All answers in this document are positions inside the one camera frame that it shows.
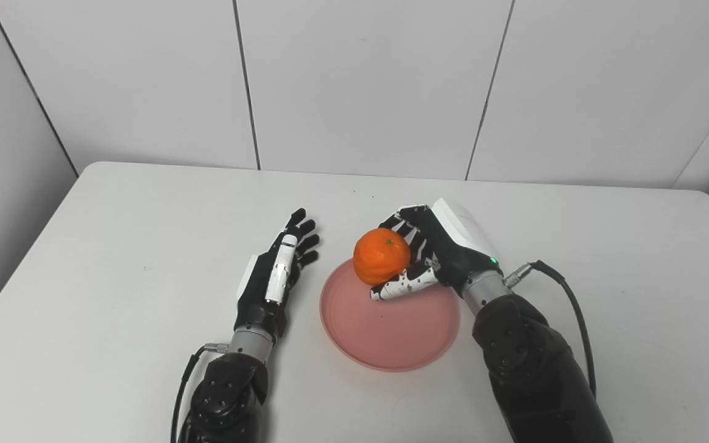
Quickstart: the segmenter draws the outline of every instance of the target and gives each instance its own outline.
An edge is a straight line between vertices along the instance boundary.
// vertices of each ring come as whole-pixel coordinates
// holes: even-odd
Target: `black cable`
[[[565,294],[568,295],[568,300],[571,301],[571,306],[574,308],[574,314],[576,314],[576,321],[579,323],[579,332],[582,334],[582,345],[585,348],[585,360],[587,360],[587,378],[590,382],[590,390],[593,391],[593,396],[596,395],[596,368],[593,362],[593,348],[590,347],[590,334],[587,333],[587,325],[585,325],[585,315],[582,314],[582,308],[579,306],[579,301],[576,300],[576,295],[574,295],[574,290],[568,286],[565,281],[565,277],[557,272],[556,269],[548,266],[541,260],[535,261],[535,263],[530,263],[532,269],[537,269],[540,272],[548,275],[554,281],[559,283],[563,287]]]
[[[200,347],[195,354],[191,356],[188,360],[188,365],[185,367],[185,373],[182,375],[182,381],[180,382],[180,390],[177,391],[177,401],[174,402],[174,416],[171,418],[171,441],[170,443],[177,443],[177,420],[179,420],[180,406],[182,404],[182,397],[185,396],[185,386],[188,384],[188,380],[191,378],[193,369],[199,362],[199,358],[204,353],[204,347]]]

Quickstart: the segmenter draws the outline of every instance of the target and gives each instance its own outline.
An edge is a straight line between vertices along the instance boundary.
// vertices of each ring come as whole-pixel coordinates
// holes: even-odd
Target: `pink plate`
[[[430,364],[459,330],[459,304],[439,284],[394,300],[371,300],[352,261],[338,266],[321,290],[324,330],[340,351],[372,369],[399,372]]]

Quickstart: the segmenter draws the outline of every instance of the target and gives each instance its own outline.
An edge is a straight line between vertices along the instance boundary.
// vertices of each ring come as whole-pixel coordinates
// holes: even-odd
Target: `robotic arm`
[[[612,442],[595,399],[583,317],[562,275],[536,261],[503,278],[473,217],[443,199],[432,207],[403,207],[380,227],[406,238],[412,261],[401,274],[374,286],[372,299],[402,297],[436,281],[453,288],[475,314],[472,334],[483,350],[496,401],[514,441]],[[531,269],[557,280],[574,303],[588,351],[589,387],[563,336],[511,289]]]
[[[318,235],[306,211],[292,214],[267,252],[251,257],[239,285],[237,319],[228,345],[200,348],[185,370],[177,394],[171,443],[256,443],[261,438],[261,409],[267,399],[267,359],[286,330],[289,290],[303,267],[318,259],[311,250]],[[177,435],[177,414],[185,384],[203,351],[223,355],[207,365],[203,381]]]

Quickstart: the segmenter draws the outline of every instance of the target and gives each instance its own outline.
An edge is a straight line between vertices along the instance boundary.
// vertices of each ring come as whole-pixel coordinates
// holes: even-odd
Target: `orange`
[[[409,245],[387,228],[366,232],[354,245],[354,273],[366,284],[382,284],[409,266]]]

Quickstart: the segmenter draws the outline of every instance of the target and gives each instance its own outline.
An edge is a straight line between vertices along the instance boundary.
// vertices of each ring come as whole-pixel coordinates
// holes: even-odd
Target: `white table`
[[[299,206],[324,243],[273,356],[268,440],[509,442],[463,303],[452,348],[408,373],[355,364],[319,319],[357,238],[440,196],[479,218],[508,272],[542,258],[566,275],[615,441],[709,441],[706,194],[98,163],[0,295],[0,442],[166,441],[188,355],[231,337],[247,259]],[[517,292],[582,362],[560,288],[538,274]]]

